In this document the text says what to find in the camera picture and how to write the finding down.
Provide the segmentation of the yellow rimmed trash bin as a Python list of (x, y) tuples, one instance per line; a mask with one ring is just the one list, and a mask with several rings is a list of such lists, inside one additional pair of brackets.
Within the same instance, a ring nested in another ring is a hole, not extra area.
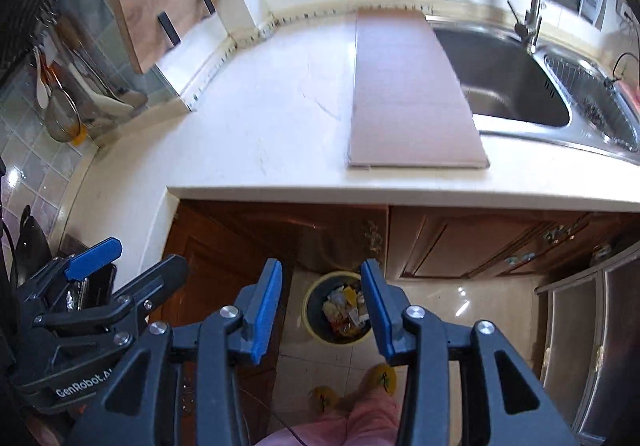
[(318, 278), (304, 296), (302, 318), (323, 344), (352, 346), (366, 339), (372, 327), (360, 275), (333, 272)]

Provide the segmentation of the stainless steel sink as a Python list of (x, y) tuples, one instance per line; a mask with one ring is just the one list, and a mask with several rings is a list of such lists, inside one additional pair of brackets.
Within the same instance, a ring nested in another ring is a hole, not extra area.
[(596, 64), (552, 43), (525, 50), (495, 26), (427, 21), (483, 135), (590, 151), (637, 165), (639, 115)]

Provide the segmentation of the brown cardboard sheet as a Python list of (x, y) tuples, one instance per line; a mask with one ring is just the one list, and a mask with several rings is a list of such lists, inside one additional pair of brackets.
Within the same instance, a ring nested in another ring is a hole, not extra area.
[(458, 76), (425, 16), (360, 10), (349, 166), (484, 170)]

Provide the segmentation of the yellow slipper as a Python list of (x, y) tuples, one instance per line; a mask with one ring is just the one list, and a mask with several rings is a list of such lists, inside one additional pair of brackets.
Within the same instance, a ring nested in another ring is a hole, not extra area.
[(386, 362), (381, 362), (381, 364), (368, 369), (360, 382), (361, 393), (369, 393), (378, 388), (389, 396), (394, 396), (397, 390), (396, 371)]

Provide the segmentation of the pink trouser leg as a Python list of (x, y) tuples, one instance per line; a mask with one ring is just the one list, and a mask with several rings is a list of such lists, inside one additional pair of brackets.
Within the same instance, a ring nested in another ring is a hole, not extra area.
[(395, 445), (398, 428), (396, 400), (375, 388), (360, 396), (349, 414), (331, 409), (293, 431), (306, 445)]

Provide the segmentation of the hanging kitchen utensils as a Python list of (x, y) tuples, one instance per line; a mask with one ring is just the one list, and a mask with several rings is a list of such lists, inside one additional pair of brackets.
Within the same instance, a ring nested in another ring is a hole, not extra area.
[(140, 91), (117, 88), (106, 79), (88, 52), (85, 39), (66, 15), (49, 17), (39, 34), (40, 74), (58, 104), (48, 102), (55, 128), (72, 140), (91, 139), (131, 120), (148, 104)]

